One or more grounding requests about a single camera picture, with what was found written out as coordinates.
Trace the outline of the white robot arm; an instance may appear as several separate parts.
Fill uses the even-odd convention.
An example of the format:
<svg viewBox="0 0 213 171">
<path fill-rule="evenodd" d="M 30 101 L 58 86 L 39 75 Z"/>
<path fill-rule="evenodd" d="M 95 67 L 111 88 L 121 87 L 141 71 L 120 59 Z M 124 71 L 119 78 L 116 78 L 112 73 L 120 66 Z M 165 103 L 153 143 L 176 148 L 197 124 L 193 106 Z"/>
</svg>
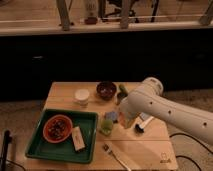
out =
<svg viewBox="0 0 213 171">
<path fill-rule="evenodd" d="M 213 113 L 167 100 L 162 93 L 160 80 L 144 79 L 120 102 L 120 124 L 128 129 L 141 113 L 146 113 L 213 145 Z"/>
</svg>

